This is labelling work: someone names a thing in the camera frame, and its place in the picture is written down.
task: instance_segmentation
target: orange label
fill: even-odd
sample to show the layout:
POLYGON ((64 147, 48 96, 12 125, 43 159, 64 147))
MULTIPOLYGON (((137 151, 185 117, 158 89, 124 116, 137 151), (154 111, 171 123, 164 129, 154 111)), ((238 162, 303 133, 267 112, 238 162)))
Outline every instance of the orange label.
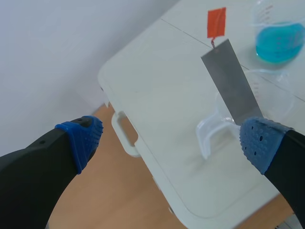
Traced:
POLYGON ((226 7, 208 11, 208 38, 224 36, 226 7))

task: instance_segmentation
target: blue rubber fingertip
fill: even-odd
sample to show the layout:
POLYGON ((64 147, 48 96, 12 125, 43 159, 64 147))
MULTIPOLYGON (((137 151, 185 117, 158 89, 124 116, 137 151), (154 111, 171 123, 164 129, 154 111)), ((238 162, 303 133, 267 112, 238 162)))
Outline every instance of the blue rubber fingertip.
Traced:
POLYGON ((240 142, 244 155, 261 174, 267 171, 283 137, 291 129, 258 117, 243 122, 240 128, 240 142))
POLYGON ((99 146, 103 133, 101 120, 94 116, 84 117, 91 118, 92 122, 89 127, 83 127, 73 122, 64 122, 55 126, 55 128, 65 131, 69 136, 77 174, 80 174, 87 166, 90 155, 99 146))

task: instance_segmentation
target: measuring cup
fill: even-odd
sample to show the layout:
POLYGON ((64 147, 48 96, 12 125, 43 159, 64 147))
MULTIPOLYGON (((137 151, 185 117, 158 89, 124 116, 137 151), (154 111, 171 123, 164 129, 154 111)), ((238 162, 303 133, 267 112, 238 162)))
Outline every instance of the measuring cup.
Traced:
MULTIPOLYGON (((289 84, 289 75, 285 71, 251 70, 245 76, 265 118, 275 122, 283 121, 294 106, 295 97, 289 84)), ((236 125, 222 97, 218 93, 215 99, 215 112, 202 120, 196 134, 204 159, 211 155, 211 138, 228 128, 235 140, 239 141, 240 126, 236 125)))
POLYGON ((256 53, 281 63, 296 57, 305 39, 304 0, 260 0, 254 7, 256 53))

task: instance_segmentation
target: gray metal strip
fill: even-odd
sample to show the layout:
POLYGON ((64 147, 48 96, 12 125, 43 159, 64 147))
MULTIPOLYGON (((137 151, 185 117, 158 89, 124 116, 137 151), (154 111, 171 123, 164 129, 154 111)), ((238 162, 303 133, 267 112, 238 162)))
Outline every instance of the gray metal strip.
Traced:
POLYGON ((263 117, 229 40, 201 59, 237 125, 248 117, 263 117))

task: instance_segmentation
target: beaker handle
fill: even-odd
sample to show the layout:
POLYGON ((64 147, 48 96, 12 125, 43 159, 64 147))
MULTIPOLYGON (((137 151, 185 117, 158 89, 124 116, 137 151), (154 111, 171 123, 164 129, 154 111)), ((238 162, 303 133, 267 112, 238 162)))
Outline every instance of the beaker handle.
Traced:
POLYGON ((197 134, 201 154, 204 157, 204 159, 207 160, 208 157, 211 155, 211 143, 210 143, 211 137, 220 130, 229 126, 234 129, 233 134, 235 135, 235 137, 239 138, 237 134, 239 134, 240 126, 224 121, 221 118, 221 116, 218 114, 218 112, 215 112, 213 115, 202 120, 197 125, 196 134, 197 134))

